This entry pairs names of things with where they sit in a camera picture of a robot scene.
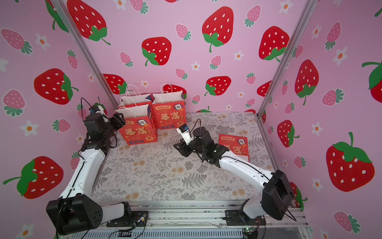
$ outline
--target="pink strawberry print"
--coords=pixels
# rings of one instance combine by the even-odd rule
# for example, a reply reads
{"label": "pink strawberry print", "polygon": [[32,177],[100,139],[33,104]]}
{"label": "pink strawberry print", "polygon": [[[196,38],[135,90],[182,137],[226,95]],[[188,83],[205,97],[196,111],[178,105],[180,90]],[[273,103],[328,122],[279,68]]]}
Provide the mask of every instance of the pink strawberry print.
{"label": "pink strawberry print", "polygon": [[32,46],[29,42],[24,41],[24,38],[20,33],[6,28],[2,28],[0,32],[6,42],[8,42],[14,49],[20,50],[23,54],[30,55],[32,53]]}
{"label": "pink strawberry print", "polygon": [[124,52],[121,52],[120,53],[120,58],[121,58],[121,61],[122,63],[125,64],[125,66],[127,67],[132,67],[133,66],[133,62],[131,61],[131,58],[128,54],[124,53]]}
{"label": "pink strawberry print", "polygon": [[20,116],[24,111],[25,101],[20,92],[15,89],[8,91],[3,96],[3,103],[5,104],[5,113],[11,117]]}
{"label": "pink strawberry print", "polygon": [[250,99],[247,101],[247,103],[245,104],[245,107],[251,107],[255,104],[256,100],[255,99]]}
{"label": "pink strawberry print", "polygon": [[78,61],[76,58],[76,54],[71,49],[68,50],[68,62],[72,66],[73,69],[77,69]]}
{"label": "pink strawberry print", "polygon": [[257,21],[260,17],[260,11],[260,5],[256,5],[248,11],[247,18],[244,20],[245,27],[250,28],[253,24],[255,24],[255,21]]}
{"label": "pink strawberry print", "polygon": [[340,103],[344,95],[345,93],[341,89],[331,89],[322,97],[322,103],[326,106],[333,106],[336,103]]}
{"label": "pink strawberry print", "polygon": [[183,69],[177,68],[177,69],[175,69],[175,73],[176,73],[176,76],[179,78],[182,78],[182,80],[185,80],[188,78],[187,73]]}
{"label": "pink strawberry print", "polygon": [[253,72],[249,72],[247,75],[247,79],[245,80],[248,84],[253,85],[255,83],[256,76]]}
{"label": "pink strawberry print", "polygon": [[287,92],[287,89],[288,89],[288,81],[285,80],[284,83],[283,83],[283,87],[281,88],[281,93],[283,94],[283,96]]}
{"label": "pink strawberry print", "polygon": [[272,133],[273,133],[273,126],[271,125],[268,127],[268,134],[271,135]]}
{"label": "pink strawberry print", "polygon": [[52,127],[57,132],[58,131],[65,132],[65,131],[68,131],[70,129],[70,123],[68,121],[66,121],[65,119],[60,119],[60,121],[55,120],[55,121],[53,121]]}
{"label": "pink strawberry print", "polygon": [[347,232],[353,231],[355,234],[361,232],[361,225],[357,219],[351,215],[347,215],[343,211],[338,211],[333,214],[334,220]]}
{"label": "pink strawberry print", "polygon": [[296,167],[298,167],[299,169],[302,169],[303,167],[306,166],[306,161],[303,157],[297,156],[294,160],[294,163],[295,163]]}
{"label": "pink strawberry print", "polygon": [[193,104],[197,104],[197,103],[199,103],[199,101],[200,101],[200,95],[195,95],[194,97],[192,97],[192,103]]}
{"label": "pink strawberry print", "polygon": [[304,50],[304,47],[301,46],[301,45],[298,45],[298,46],[293,50],[292,57],[297,59],[297,58],[301,55],[301,53],[303,52],[303,50]]}
{"label": "pink strawberry print", "polygon": [[285,107],[285,113],[286,114],[291,114],[292,111],[295,110],[295,104],[293,102],[290,102],[289,104],[286,105]]}
{"label": "pink strawberry print", "polygon": [[178,37],[183,38],[183,40],[185,41],[191,40],[191,32],[185,25],[177,24],[175,26],[175,29],[176,33],[178,34]]}
{"label": "pink strawberry print", "polygon": [[73,155],[71,156],[71,160],[70,160],[70,167],[75,170],[78,166],[78,163],[79,163],[79,154],[78,152],[74,152]]}
{"label": "pink strawberry print", "polygon": [[211,70],[216,70],[217,67],[222,63],[222,57],[217,55],[211,59],[210,68]]}
{"label": "pink strawberry print", "polygon": [[141,14],[149,12],[149,6],[143,0],[130,0],[131,6],[134,10],[139,11]]}
{"label": "pink strawberry print", "polygon": [[86,118],[86,109],[84,108],[84,105],[78,104],[77,105],[77,111],[78,111],[78,116],[82,118],[82,120],[85,120]]}
{"label": "pink strawberry print", "polygon": [[329,31],[328,36],[326,37],[327,42],[325,43],[325,49],[330,50],[335,45],[335,41],[340,37],[341,34],[341,23],[338,21]]}

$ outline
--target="pink wall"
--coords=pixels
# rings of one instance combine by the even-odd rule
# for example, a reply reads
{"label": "pink wall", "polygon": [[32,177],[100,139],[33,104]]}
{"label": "pink wall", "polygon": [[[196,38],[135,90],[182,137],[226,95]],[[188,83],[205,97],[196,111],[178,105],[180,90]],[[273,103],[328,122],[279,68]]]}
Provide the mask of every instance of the pink wall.
{"label": "pink wall", "polygon": [[[20,0],[18,3],[6,1],[0,9],[0,28],[16,31],[23,38],[17,36],[21,41],[18,41],[20,44],[16,44],[15,32],[1,30],[0,95],[2,107],[7,107],[7,110],[2,110],[0,114],[2,123],[0,181],[21,176],[23,167],[37,158],[35,165],[26,170],[23,178],[1,185],[1,238],[24,238],[21,237],[23,233],[27,237],[33,233],[31,238],[53,238],[55,230],[45,208],[50,200],[58,198],[74,172],[70,166],[71,156],[82,145],[82,142],[78,141],[78,136],[84,137],[86,134],[86,127],[77,111],[80,98],[84,97],[93,104],[98,101],[97,96],[99,96],[107,111],[112,112],[112,106],[98,82],[90,81],[88,75],[91,71],[72,37],[57,23],[54,25],[54,30],[53,21],[43,0]],[[27,48],[28,44],[24,42],[27,41],[32,47],[32,54],[23,54],[20,50],[14,49],[6,42],[6,36],[17,49],[23,46]],[[70,49],[76,54],[78,63],[71,59],[76,69],[68,61],[67,51]],[[78,92],[73,90],[70,101],[67,100],[67,91],[62,91],[60,88],[63,75],[59,70],[52,71],[49,76],[41,77],[39,79],[41,82],[36,85],[39,93],[45,97],[53,96],[52,101],[36,92],[35,78],[53,68],[65,73],[70,79],[71,86],[79,90]],[[47,89],[43,90],[42,85],[45,85]],[[19,92],[23,100],[19,98],[20,95],[16,91],[6,96],[11,89]],[[19,115],[15,114],[12,117],[12,110],[8,106],[19,108],[14,110]],[[53,122],[61,119],[65,119],[70,124],[70,128],[67,129],[63,125],[64,127],[58,128],[58,131],[54,130]]]}
{"label": "pink wall", "polygon": [[[264,86],[268,86],[267,82],[272,79],[278,64],[276,59],[263,60],[260,58],[259,50],[262,56],[264,51],[264,57],[268,55],[267,51],[270,52],[269,47],[272,49],[278,47],[278,50],[281,50],[287,44],[289,38],[287,35],[292,34],[305,4],[305,0],[286,0],[282,3],[267,0],[256,2],[248,0],[137,1],[142,5],[132,5],[130,2],[136,2],[133,0],[122,0],[120,1],[122,5],[119,5],[117,0],[107,2],[85,0],[84,2],[93,9],[85,6],[86,8],[82,10],[80,7],[82,5],[78,0],[68,0],[67,5],[80,32],[82,29],[84,30],[82,32],[84,37],[89,38],[92,25],[98,29],[107,27],[106,35],[92,32],[91,39],[84,39],[102,73],[118,75],[128,84],[135,84],[141,92],[159,92],[159,86],[162,83],[180,86],[187,92],[186,110],[188,112],[208,108],[213,112],[246,111],[248,109],[257,111],[264,99],[257,93],[257,90],[264,84]],[[216,15],[217,19],[214,20],[213,17],[211,22],[205,23],[208,17],[218,9],[220,11]],[[259,18],[256,17],[258,11],[260,11]],[[255,21],[254,25],[247,21],[247,27],[245,21],[247,16]],[[268,42],[265,43],[268,45],[264,46],[263,34],[273,26],[281,28],[285,33],[282,33],[280,29],[272,28],[269,32],[272,33],[272,39],[270,40],[267,32],[265,39]],[[214,33],[215,27],[217,28],[215,32],[219,34],[217,40],[224,45],[216,47],[215,45],[219,45],[219,43],[215,42],[210,53],[211,43],[205,41],[203,33],[206,33],[208,37],[209,33]],[[188,36],[182,34],[183,31],[185,33],[189,31],[191,38],[188,39]],[[109,46],[100,39],[101,36],[104,36],[102,39],[111,45]],[[153,65],[150,61],[145,66],[147,58],[142,53],[142,43],[145,39],[152,37],[165,37],[168,40],[165,42],[166,46],[170,43],[172,46],[171,53],[164,58],[163,53],[166,47],[160,53],[159,47],[150,48],[150,46],[156,45],[154,42],[160,41],[159,39],[144,42],[145,47],[147,43],[149,44],[147,51],[158,54],[159,66]],[[127,55],[123,55],[123,61],[120,58],[121,52]],[[221,61],[217,65],[217,69],[210,68],[212,59],[214,59],[213,62]],[[251,76],[247,80],[249,73],[255,74],[255,81]],[[213,96],[207,93],[206,82],[217,76],[228,76],[231,84],[228,88],[220,89],[220,93],[217,89],[215,91],[217,96]],[[112,89],[116,90],[115,98],[119,100],[119,89],[114,85],[112,85]],[[198,104],[193,104],[192,100],[196,95],[200,96],[200,101]]]}
{"label": "pink wall", "polygon": [[[303,204],[316,238],[376,238],[380,234],[382,163],[377,136],[382,132],[382,93],[381,83],[377,84],[382,78],[378,63],[382,61],[382,15],[374,15],[381,7],[377,1],[318,3],[299,41],[303,51],[291,58],[266,108],[269,138],[282,170],[299,189],[297,203]],[[325,49],[328,39],[335,41],[329,51]],[[362,67],[365,62],[377,63]],[[377,85],[371,90],[369,76],[372,87]],[[285,94],[284,80],[288,81]],[[305,83],[310,87],[301,91]],[[294,136],[299,136],[293,144],[288,142],[293,136],[290,124]]]}

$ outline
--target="red strawberry print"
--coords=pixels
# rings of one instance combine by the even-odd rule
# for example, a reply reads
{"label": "red strawberry print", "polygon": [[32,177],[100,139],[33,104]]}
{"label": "red strawberry print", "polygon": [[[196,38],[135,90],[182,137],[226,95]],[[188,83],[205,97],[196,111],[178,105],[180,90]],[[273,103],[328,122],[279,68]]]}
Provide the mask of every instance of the red strawberry print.
{"label": "red strawberry print", "polygon": [[271,83],[271,81],[268,81],[267,83],[265,83],[265,84],[261,85],[259,88],[257,88],[257,94],[262,96],[262,97],[265,97],[265,95],[267,94],[267,91],[269,89],[270,83]]}
{"label": "red strawberry print", "polygon": [[3,103],[5,104],[5,113],[11,117],[20,116],[24,111],[25,100],[20,92],[15,89],[8,91],[3,96]]}
{"label": "red strawberry print", "polygon": [[267,119],[267,113],[264,110],[264,114],[261,116],[261,119],[263,121],[263,124],[265,123],[265,120]]}
{"label": "red strawberry print", "polygon": [[20,50],[23,54],[30,55],[32,53],[32,46],[29,42],[24,41],[20,33],[6,28],[1,28],[0,32],[6,42],[14,49]]}
{"label": "red strawberry print", "polygon": [[107,116],[107,111],[106,111],[105,106],[104,106],[103,104],[101,104],[101,101],[100,101],[100,99],[99,99],[98,96],[97,96],[97,98],[98,98],[98,102],[94,103],[94,105],[95,105],[95,106],[101,106],[101,107],[104,109],[104,113],[105,113],[105,115]]}
{"label": "red strawberry print", "polygon": [[187,98],[187,91],[183,87],[180,87],[180,86],[166,84],[165,86],[163,86],[163,91],[166,91],[169,93],[170,92],[183,91],[183,99]]}
{"label": "red strawberry print", "polygon": [[249,72],[247,75],[247,79],[245,80],[248,84],[253,85],[255,83],[256,76],[253,72]]}
{"label": "red strawberry print", "polygon": [[60,121],[55,120],[55,121],[53,121],[52,127],[57,132],[58,131],[65,132],[65,131],[68,131],[70,129],[70,123],[68,121],[66,121],[65,119],[60,119]]}
{"label": "red strawberry print", "polygon": [[175,26],[176,33],[178,34],[178,37],[183,38],[183,40],[188,41],[191,39],[191,32],[188,30],[188,28],[185,25],[177,24]]}
{"label": "red strawberry print", "polygon": [[107,84],[114,94],[126,93],[127,83],[125,80],[117,75],[104,74]]}
{"label": "red strawberry print", "polygon": [[78,104],[77,111],[78,111],[78,116],[82,118],[82,120],[85,120],[87,112],[86,112],[86,109],[84,108],[84,105]]}
{"label": "red strawberry print", "polygon": [[132,67],[133,66],[133,62],[131,61],[131,58],[128,54],[124,53],[124,52],[121,52],[120,53],[120,58],[121,58],[121,61],[122,63],[125,64],[125,66],[127,67]]}
{"label": "red strawberry print", "polygon": [[293,102],[290,102],[289,104],[286,105],[285,107],[285,113],[286,114],[291,114],[292,111],[295,110],[295,104]]}
{"label": "red strawberry print", "polygon": [[37,94],[56,104],[67,104],[73,97],[70,79],[57,68],[45,71],[34,79]]}
{"label": "red strawberry print", "polygon": [[327,42],[325,43],[325,49],[330,50],[335,45],[335,41],[340,37],[341,34],[341,23],[336,22],[326,37]]}
{"label": "red strawberry print", "polygon": [[374,166],[360,148],[353,147],[353,133],[349,132],[351,145],[339,142],[326,152],[326,164],[333,185],[344,192],[357,189],[374,177]]}
{"label": "red strawberry print", "polygon": [[255,21],[260,17],[260,11],[260,5],[256,5],[247,12],[247,18],[244,20],[245,27],[250,28],[255,24]]}
{"label": "red strawberry print", "polygon": [[298,167],[299,169],[302,169],[303,167],[306,166],[306,161],[303,157],[297,156],[294,160],[294,163],[295,163],[296,167]]}
{"label": "red strawberry print", "polygon": [[250,99],[247,101],[247,103],[245,104],[245,107],[251,107],[255,104],[256,100],[255,99]]}
{"label": "red strawberry print", "polygon": [[211,59],[210,68],[211,70],[216,70],[217,67],[222,63],[222,57],[217,55]]}
{"label": "red strawberry print", "polygon": [[66,6],[79,33],[84,38],[93,41],[102,39],[106,44],[110,45],[109,42],[103,39],[107,36],[107,27],[101,14],[81,0],[68,0]]}
{"label": "red strawberry print", "polygon": [[291,188],[293,190],[293,193],[295,195],[295,198],[293,199],[293,201],[295,202],[297,207],[301,207],[301,209],[304,210],[304,203],[303,203],[303,201],[307,201],[308,198],[305,197],[305,199],[303,199],[300,190],[298,189],[298,187],[296,186],[296,184],[294,182],[290,182],[289,184],[290,184],[290,186],[291,186]]}
{"label": "red strawberry print", "polygon": [[289,148],[293,144],[295,136],[295,128],[290,120],[285,120],[277,126],[277,135],[286,148]]}
{"label": "red strawberry print", "polygon": [[272,133],[273,133],[273,126],[271,125],[268,127],[268,134],[271,135]]}
{"label": "red strawberry print", "polygon": [[337,211],[333,214],[334,220],[347,232],[353,231],[355,234],[361,232],[361,225],[357,219],[351,215],[347,215],[343,211]]}
{"label": "red strawberry print", "polygon": [[207,112],[211,112],[210,111],[210,107],[208,106],[208,109],[201,109],[201,110],[199,110],[199,111],[197,111],[196,113],[207,113]]}
{"label": "red strawberry print", "polygon": [[3,184],[20,179],[17,191],[27,199],[34,199],[56,187],[62,181],[63,175],[64,171],[55,161],[40,156],[23,167],[21,177],[5,180]]}
{"label": "red strawberry print", "polygon": [[326,106],[333,106],[335,103],[339,103],[343,100],[345,93],[341,89],[331,89],[322,97],[322,103]]}
{"label": "red strawberry print", "polygon": [[175,69],[175,73],[176,73],[176,76],[179,78],[182,78],[182,80],[185,80],[188,78],[187,73],[183,69],[177,68],[177,69]]}
{"label": "red strawberry print", "polygon": [[221,7],[203,23],[202,33],[204,40],[212,45],[219,47],[226,44],[233,32],[233,11],[229,7]]}
{"label": "red strawberry print", "polygon": [[53,7],[53,4],[51,3],[50,0],[45,0],[45,4],[47,6],[49,14],[54,18],[52,28],[55,30],[55,24],[57,22],[57,25],[63,30],[66,31],[67,33],[69,32],[65,24],[62,22],[61,17],[58,15],[56,9]]}
{"label": "red strawberry print", "polygon": [[130,0],[130,3],[134,10],[139,11],[143,15],[149,12],[149,6],[143,0]]}
{"label": "red strawberry print", "polygon": [[303,52],[303,50],[304,50],[304,47],[301,46],[301,45],[298,45],[298,46],[293,50],[292,57],[297,59],[297,58],[301,55],[301,53]]}
{"label": "red strawberry print", "polygon": [[216,76],[209,78],[206,82],[207,92],[204,94],[204,96],[206,96],[207,93],[210,93],[210,95],[212,96],[222,95],[224,92],[227,91],[230,84],[231,78],[229,78],[228,76]]}
{"label": "red strawberry print", "polygon": [[282,55],[289,42],[289,35],[281,28],[272,26],[263,34],[259,48],[259,57],[263,60],[272,60]]}
{"label": "red strawberry print", "polygon": [[75,170],[78,166],[78,163],[79,163],[79,154],[78,152],[74,152],[73,155],[71,156],[71,160],[70,160],[70,167]]}
{"label": "red strawberry print", "polygon": [[72,51],[71,49],[68,50],[68,62],[73,69],[77,69],[78,61],[76,58],[76,54],[74,54],[74,51]]}
{"label": "red strawberry print", "polygon": [[288,90],[288,81],[285,80],[283,82],[283,87],[281,87],[281,93],[283,94],[283,96],[286,94],[287,90]]}
{"label": "red strawberry print", "polygon": [[248,109],[248,110],[246,110],[244,112],[252,112],[252,113],[256,114],[256,110],[254,110],[254,109]]}
{"label": "red strawberry print", "polygon": [[165,37],[148,38],[142,42],[142,53],[153,65],[164,65],[171,54],[171,42]]}
{"label": "red strawberry print", "polygon": [[362,67],[367,65],[378,65],[369,76],[369,90],[371,96],[382,103],[382,62],[365,62]]}
{"label": "red strawberry print", "polygon": [[194,97],[192,97],[192,103],[193,104],[197,104],[197,103],[199,103],[199,101],[200,101],[200,95],[195,95]]}
{"label": "red strawberry print", "polygon": [[303,106],[306,102],[306,96],[311,95],[316,88],[319,80],[317,68],[310,60],[305,60],[298,70],[295,92],[300,98],[304,98]]}

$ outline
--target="metal corner post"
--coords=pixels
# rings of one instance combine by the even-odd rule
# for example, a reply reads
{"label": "metal corner post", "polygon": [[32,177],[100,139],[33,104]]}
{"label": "metal corner post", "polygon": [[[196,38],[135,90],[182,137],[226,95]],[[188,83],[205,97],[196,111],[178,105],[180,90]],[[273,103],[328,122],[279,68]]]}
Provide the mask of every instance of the metal corner post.
{"label": "metal corner post", "polygon": [[83,38],[81,34],[79,33],[73,19],[71,18],[69,11],[66,7],[64,0],[52,0],[54,7],[56,8],[59,16],[61,17],[62,21],[64,22],[65,26],[68,28],[69,33],[73,37],[73,40],[77,44],[79,50],[81,51],[82,55],[84,56],[87,64],[90,67],[90,70],[94,74],[94,76],[98,79],[98,83],[100,84],[102,90],[104,91],[105,95],[107,96],[109,102],[113,105],[114,109],[118,108],[118,104],[116,100],[113,97],[113,93],[109,89],[109,86],[101,73],[96,61],[94,60],[92,54],[90,53],[90,50],[88,49],[87,45],[83,41]]}

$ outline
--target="green strawberry leaf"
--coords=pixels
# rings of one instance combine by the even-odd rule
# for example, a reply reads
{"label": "green strawberry leaf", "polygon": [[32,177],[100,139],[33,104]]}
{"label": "green strawberry leaf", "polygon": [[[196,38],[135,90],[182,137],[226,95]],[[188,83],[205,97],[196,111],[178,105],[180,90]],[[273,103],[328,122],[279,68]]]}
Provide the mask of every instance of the green strawberry leaf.
{"label": "green strawberry leaf", "polygon": [[369,89],[372,89],[382,80],[382,65],[377,66],[369,76]]}
{"label": "green strawberry leaf", "polygon": [[357,147],[353,147],[352,151],[353,151],[354,157],[356,157],[357,159],[359,159],[365,163],[372,163],[372,161],[369,159],[369,157],[367,156],[365,151],[363,151],[362,149],[357,148]]}

